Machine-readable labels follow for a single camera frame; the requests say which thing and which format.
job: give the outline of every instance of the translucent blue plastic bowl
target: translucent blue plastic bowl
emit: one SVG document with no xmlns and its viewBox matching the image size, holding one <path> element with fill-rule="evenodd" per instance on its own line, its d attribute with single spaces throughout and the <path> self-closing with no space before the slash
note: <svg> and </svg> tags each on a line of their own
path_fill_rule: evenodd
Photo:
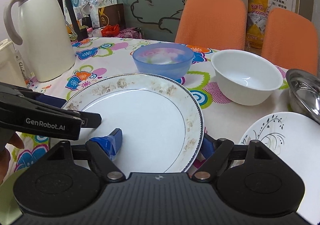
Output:
<svg viewBox="0 0 320 225">
<path fill-rule="evenodd" d="M 132 57 L 140 73 L 178 80 L 188 72 L 194 53 L 181 44 L 156 43 L 138 48 Z"/>
</svg>

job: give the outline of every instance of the stainless steel bowl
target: stainless steel bowl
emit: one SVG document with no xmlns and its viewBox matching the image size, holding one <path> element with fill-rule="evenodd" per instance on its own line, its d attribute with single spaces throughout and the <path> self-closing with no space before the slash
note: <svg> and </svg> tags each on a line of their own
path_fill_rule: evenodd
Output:
<svg viewBox="0 0 320 225">
<path fill-rule="evenodd" d="M 289 102 L 294 112 L 320 124 L 320 79 L 304 70 L 288 70 Z"/>
</svg>

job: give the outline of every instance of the metal screw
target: metal screw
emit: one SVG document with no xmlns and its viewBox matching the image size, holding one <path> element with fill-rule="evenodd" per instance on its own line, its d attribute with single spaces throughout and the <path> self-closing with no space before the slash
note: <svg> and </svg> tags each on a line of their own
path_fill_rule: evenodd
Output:
<svg viewBox="0 0 320 225">
<path fill-rule="evenodd" d="M 107 177 L 110 180 L 119 180 L 120 178 L 122 178 L 123 174 L 121 172 L 110 172 L 107 174 Z"/>
<path fill-rule="evenodd" d="M 210 178 L 210 173 L 208 172 L 197 172 L 195 173 L 195 177 L 199 180 L 206 180 Z"/>
</svg>

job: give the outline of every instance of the table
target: table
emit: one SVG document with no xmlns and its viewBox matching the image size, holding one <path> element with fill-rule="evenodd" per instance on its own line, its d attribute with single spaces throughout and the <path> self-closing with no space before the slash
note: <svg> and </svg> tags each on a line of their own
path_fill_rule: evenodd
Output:
<svg viewBox="0 0 320 225">
<path fill-rule="evenodd" d="M 158 43 L 155 40 L 124 38 L 90 38 L 74 43 L 76 63 L 67 72 L 47 82 L 38 82 L 31 78 L 27 87 L 50 96 L 69 100 L 86 86 L 114 75 L 138 72 L 132 59 L 132 53 L 141 46 Z M 278 67 L 284 78 L 279 90 L 274 91 L 262 104 L 243 106 L 226 98 L 215 81 L 214 69 L 210 58 L 212 48 L 190 46 L 194 59 L 188 73 L 178 80 L 190 90 L 201 106 L 204 115 L 205 131 L 213 138 L 225 137 L 238 143 L 245 131 L 259 118 L 273 112 L 288 111 L 288 84 L 285 69 Z M 5 179 L 18 169 L 29 167 L 48 151 L 48 137 L 19 134 L 25 143 L 20 150 L 11 145 L 9 171 Z M 199 153 L 193 166 L 192 174 L 203 162 Z"/>
</svg>

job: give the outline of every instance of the orange chair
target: orange chair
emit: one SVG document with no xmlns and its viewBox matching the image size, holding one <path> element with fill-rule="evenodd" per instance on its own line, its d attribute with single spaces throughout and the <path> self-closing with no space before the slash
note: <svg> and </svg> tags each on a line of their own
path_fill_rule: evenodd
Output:
<svg viewBox="0 0 320 225">
<path fill-rule="evenodd" d="M 280 67 L 317 75 L 317 31 L 302 16 L 274 8 L 267 20 L 261 56 Z"/>
<path fill-rule="evenodd" d="M 187 0 L 175 43 L 244 49 L 246 21 L 241 0 Z"/>
</svg>

